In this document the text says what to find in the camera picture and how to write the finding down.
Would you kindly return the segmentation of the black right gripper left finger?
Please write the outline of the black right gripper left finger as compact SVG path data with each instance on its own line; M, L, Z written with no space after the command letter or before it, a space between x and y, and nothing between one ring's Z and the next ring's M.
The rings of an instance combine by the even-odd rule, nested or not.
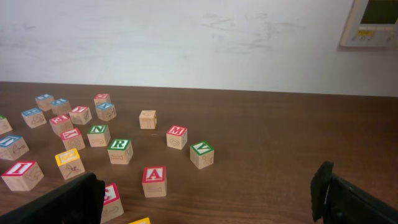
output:
M92 172L1 216L1 224L101 223L105 182Z

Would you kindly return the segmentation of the green letter R block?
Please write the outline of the green letter R block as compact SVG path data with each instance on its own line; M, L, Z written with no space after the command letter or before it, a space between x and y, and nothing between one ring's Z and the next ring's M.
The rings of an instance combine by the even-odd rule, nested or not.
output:
M129 164L132 155L130 139L113 139L108 147L109 159L112 164Z

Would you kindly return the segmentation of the red letter I block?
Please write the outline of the red letter I block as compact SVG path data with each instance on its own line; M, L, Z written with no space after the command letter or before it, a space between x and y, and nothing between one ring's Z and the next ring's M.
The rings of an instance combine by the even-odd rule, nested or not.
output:
M11 191L30 191L44 177L36 161L17 161L1 175Z

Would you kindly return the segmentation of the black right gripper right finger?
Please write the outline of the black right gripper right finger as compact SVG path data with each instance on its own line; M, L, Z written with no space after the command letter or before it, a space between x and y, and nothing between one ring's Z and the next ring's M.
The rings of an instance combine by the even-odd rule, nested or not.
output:
M325 161L311 184L313 221L324 224L397 224L397 210L333 173Z

